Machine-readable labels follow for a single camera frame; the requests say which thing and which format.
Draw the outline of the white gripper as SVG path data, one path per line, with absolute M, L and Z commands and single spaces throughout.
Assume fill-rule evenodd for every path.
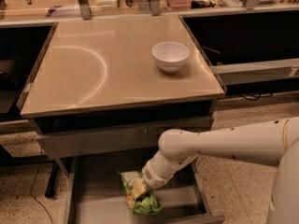
M 132 188 L 133 198 L 136 200 L 146 194 L 150 188 L 159 189 L 166 185 L 173 177 L 174 171 L 167 161 L 149 160 L 142 168 L 142 177 L 135 180 Z

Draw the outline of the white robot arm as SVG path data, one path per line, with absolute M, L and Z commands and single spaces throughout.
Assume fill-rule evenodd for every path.
M 135 200 L 206 155 L 276 166 L 266 224 L 299 223 L 298 117 L 202 133 L 171 129 L 161 134 L 158 148 L 133 185 Z

